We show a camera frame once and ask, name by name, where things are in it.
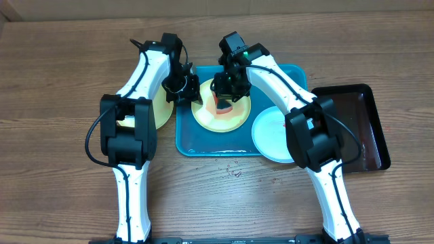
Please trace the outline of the yellow plate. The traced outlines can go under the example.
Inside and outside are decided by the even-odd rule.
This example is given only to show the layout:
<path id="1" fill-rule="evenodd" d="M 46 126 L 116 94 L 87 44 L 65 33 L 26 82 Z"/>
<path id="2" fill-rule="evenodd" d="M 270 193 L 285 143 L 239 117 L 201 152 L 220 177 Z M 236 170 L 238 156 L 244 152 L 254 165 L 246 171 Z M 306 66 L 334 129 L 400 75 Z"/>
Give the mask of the yellow plate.
<path id="1" fill-rule="evenodd" d="M 155 117 L 155 127 L 163 127 L 171 117 L 174 109 L 174 102 L 166 101 L 166 91 L 160 87 L 153 99 L 153 112 Z M 122 127 L 135 126 L 135 118 L 126 116 L 124 120 L 117 120 L 117 124 Z"/>
<path id="2" fill-rule="evenodd" d="M 251 111 L 251 100 L 249 97 L 243 97 L 237 102 L 228 100 L 230 104 L 227 108 L 217 108 L 217 98 L 210 89 L 212 79 L 208 79 L 200 86 L 200 95 L 203 101 L 202 105 L 197 103 L 191 104 L 191 110 L 194 118 L 207 130 L 214 132 L 229 132 L 243 125 Z"/>

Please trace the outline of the orange black sponge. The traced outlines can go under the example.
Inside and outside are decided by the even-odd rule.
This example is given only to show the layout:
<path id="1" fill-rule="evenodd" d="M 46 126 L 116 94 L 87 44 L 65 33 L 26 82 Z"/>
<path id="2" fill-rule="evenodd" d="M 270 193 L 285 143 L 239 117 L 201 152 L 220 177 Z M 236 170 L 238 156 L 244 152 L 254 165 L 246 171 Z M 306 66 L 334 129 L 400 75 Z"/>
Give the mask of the orange black sponge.
<path id="1" fill-rule="evenodd" d="M 216 114 L 217 115 L 223 115 L 223 114 L 229 113 L 233 110 L 233 105 L 231 103 L 229 103 L 225 99 L 217 98 L 215 93 L 212 93 L 212 94 L 213 94 L 214 102 L 216 105 Z"/>

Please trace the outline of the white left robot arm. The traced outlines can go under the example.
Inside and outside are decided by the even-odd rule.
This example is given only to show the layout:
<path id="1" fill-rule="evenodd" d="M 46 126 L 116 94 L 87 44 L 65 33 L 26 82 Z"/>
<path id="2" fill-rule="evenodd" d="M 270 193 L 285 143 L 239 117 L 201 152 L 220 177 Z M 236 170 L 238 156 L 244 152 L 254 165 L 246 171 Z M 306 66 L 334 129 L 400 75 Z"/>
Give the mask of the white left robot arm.
<path id="1" fill-rule="evenodd" d="M 132 42 L 139 61 L 128 82 L 100 100 L 100 146 L 113 169 L 118 190 L 119 225 L 112 243 L 149 243 L 147 172 L 157 150 L 153 100 L 159 89 L 166 102 L 202 103 L 192 63 L 181 63 L 182 40 L 164 33 L 160 41 Z"/>

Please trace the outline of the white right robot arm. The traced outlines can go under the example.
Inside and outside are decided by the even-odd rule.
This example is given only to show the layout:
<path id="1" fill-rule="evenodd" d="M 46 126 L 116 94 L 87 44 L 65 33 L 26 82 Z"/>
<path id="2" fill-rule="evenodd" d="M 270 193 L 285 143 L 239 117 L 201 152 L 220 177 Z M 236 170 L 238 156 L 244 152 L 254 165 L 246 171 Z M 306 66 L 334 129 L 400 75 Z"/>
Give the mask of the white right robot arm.
<path id="1" fill-rule="evenodd" d="M 215 74 L 210 89 L 219 99 L 238 102 L 257 87 L 284 115 L 288 152 L 308 173 L 321 207 L 323 242 L 365 243 L 344 185 L 341 149 L 347 127 L 333 100 L 301 88 L 262 44 L 248 46 L 237 32 L 224 36 L 219 48 L 224 70 Z"/>

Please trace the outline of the teal plastic tray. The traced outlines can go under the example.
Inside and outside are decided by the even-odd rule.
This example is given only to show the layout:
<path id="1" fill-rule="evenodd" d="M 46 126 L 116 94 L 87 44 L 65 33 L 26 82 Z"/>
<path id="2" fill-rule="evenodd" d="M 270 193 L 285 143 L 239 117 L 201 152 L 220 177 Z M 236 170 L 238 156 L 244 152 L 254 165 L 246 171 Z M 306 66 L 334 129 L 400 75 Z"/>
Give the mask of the teal plastic tray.
<path id="1" fill-rule="evenodd" d="M 250 90 L 251 111 L 246 122 L 229 132 L 213 132 L 202 127 L 194 118 L 191 106 L 176 109 L 176 147 L 188 157 L 248 157 L 259 156 L 252 140 L 255 118 L 275 104 L 257 87 Z"/>

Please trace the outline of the black rectangular tray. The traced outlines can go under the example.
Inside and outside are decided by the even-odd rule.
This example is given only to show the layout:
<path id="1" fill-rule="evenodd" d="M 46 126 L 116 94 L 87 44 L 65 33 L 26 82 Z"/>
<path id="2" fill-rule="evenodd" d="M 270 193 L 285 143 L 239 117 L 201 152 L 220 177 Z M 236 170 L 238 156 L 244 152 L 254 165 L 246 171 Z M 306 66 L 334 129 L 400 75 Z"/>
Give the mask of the black rectangular tray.
<path id="1" fill-rule="evenodd" d="M 390 168 L 391 158 L 370 86 L 362 83 L 316 87 L 312 93 L 319 98 L 333 100 L 337 118 L 355 134 L 361 144 L 360 158 L 350 165 L 344 165 L 344 173 Z"/>

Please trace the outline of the light blue plate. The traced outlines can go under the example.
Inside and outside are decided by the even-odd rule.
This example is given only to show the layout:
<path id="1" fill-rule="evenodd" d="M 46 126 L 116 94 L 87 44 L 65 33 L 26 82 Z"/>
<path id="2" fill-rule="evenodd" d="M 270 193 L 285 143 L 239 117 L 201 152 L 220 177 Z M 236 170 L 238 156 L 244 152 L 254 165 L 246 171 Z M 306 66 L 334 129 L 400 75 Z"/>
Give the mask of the light blue plate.
<path id="1" fill-rule="evenodd" d="M 252 125 L 252 140 L 259 153 L 277 163 L 293 163 L 286 143 L 283 113 L 272 106 L 263 110 Z"/>

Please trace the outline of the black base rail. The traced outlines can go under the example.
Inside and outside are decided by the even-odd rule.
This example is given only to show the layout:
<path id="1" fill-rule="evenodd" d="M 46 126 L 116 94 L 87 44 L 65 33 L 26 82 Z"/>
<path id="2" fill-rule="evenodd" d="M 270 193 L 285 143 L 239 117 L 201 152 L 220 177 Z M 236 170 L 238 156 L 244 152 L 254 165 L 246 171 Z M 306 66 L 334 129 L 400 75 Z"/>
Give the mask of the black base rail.
<path id="1" fill-rule="evenodd" d="M 388 235 L 370 235 L 364 234 L 364 241 L 367 244 L 390 244 Z M 109 239 L 105 241 L 89 241 L 89 244 L 118 244 L 128 243 L 118 239 Z M 152 238 L 145 243 L 151 244 L 319 244 L 331 243 L 326 241 L 322 235 L 296 235 L 288 238 L 253 238 L 253 239 L 181 239 L 181 238 Z"/>

